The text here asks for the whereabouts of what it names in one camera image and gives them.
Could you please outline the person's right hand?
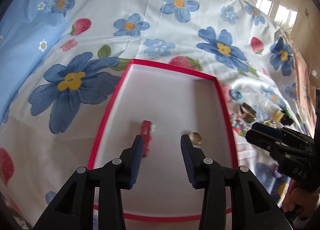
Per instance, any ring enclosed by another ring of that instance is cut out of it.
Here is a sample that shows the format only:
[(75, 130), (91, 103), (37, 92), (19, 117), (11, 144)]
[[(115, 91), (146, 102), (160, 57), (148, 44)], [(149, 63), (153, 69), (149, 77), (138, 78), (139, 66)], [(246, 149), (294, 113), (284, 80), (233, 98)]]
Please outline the person's right hand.
[(303, 208), (301, 216), (303, 218), (312, 217), (319, 206), (319, 190), (310, 193), (298, 186), (298, 183), (291, 179), (287, 193), (282, 203), (283, 212), (291, 212), (297, 206)]

